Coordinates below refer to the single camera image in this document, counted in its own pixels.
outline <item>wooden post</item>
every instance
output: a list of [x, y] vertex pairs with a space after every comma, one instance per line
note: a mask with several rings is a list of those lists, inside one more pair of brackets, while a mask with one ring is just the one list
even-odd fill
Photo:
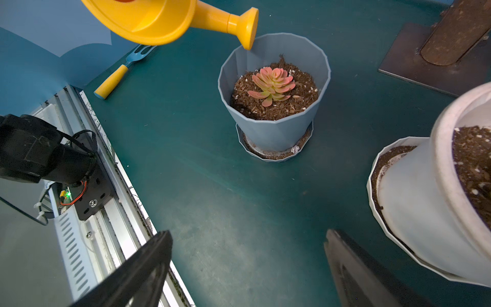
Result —
[[421, 49], [429, 63], [457, 62], [491, 28], [491, 0], [455, 0]]

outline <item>teal table surface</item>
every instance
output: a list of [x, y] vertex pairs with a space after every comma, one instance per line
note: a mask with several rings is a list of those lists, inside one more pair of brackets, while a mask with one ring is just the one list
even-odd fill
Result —
[[436, 306], [489, 306], [491, 290], [417, 265], [383, 233], [368, 205], [375, 155], [428, 136], [453, 98], [377, 72], [405, 22], [430, 26], [443, 4], [416, 0], [209, 1], [259, 9], [258, 35], [291, 32], [322, 48], [332, 79], [305, 149], [265, 163], [238, 142], [220, 100], [221, 65], [235, 36], [189, 29], [132, 66], [106, 100], [84, 90], [199, 307], [339, 306], [323, 249], [344, 230]]

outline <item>pink succulent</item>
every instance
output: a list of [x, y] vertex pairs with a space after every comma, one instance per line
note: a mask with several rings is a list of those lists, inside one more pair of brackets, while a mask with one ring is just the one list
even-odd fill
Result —
[[256, 74], [252, 75], [252, 80], [263, 91], [261, 93], [253, 90], [248, 91], [249, 96], [256, 99], [264, 99], [263, 107], [269, 107], [274, 101], [285, 101], [290, 95], [283, 95], [295, 87], [293, 76], [288, 77], [288, 73], [283, 68], [271, 69], [271, 67], [261, 68]]

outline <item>plant pot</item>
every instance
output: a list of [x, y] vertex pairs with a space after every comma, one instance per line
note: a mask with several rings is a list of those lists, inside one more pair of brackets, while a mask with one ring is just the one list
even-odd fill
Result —
[[312, 136], [312, 133], [314, 132], [314, 122], [310, 123], [310, 125], [307, 127], [307, 131], [305, 132], [304, 136], [297, 143], [295, 143], [295, 145], [292, 148], [289, 148], [285, 151], [273, 151], [273, 152], [268, 152], [268, 151], [265, 152], [261, 148], [255, 146], [254, 143], [252, 143], [250, 140], [247, 139], [247, 136], [245, 136], [244, 132], [240, 129], [239, 125], [235, 124], [235, 128], [237, 129], [237, 136], [239, 137], [239, 143], [242, 145], [242, 147], [249, 155], [255, 158], [259, 158], [264, 162], [283, 162], [293, 158], [294, 156], [298, 155], [302, 151], [305, 144], [307, 143], [307, 141]]
[[449, 280], [491, 286], [491, 231], [465, 195], [452, 155], [454, 128], [476, 125], [491, 126], [491, 83], [450, 104], [429, 138], [399, 140], [377, 156], [370, 178], [381, 154], [417, 145], [377, 181], [382, 210], [375, 208], [370, 178], [367, 189], [386, 234], [418, 263]]
[[[255, 71], [278, 62], [280, 54], [284, 55], [288, 63], [312, 76], [319, 89], [319, 98], [305, 111], [279, 120], [247, 118], [232, 108], [230, 98], [240, 76], [246, 71]], [[302, 36], [274, 33], [257, 37], [250, 51], [240, 46], [232, 52], [221, 67], [218, 90], [230, 115], [256, 146], [266, 151], [284, 151], [293, 147], [305, 134], [319, 108], [330, 76], [327, 56], [314, 43]]]

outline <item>watering can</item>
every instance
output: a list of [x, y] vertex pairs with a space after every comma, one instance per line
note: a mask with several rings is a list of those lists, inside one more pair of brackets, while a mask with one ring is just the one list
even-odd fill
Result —
[[259, 10], [241, 16], [224, 12], [199, 0], [82, 0], [111, 31], [143, 45], [168, 44], [189, 27], [236, 35], [250, 50], [256, 36]]

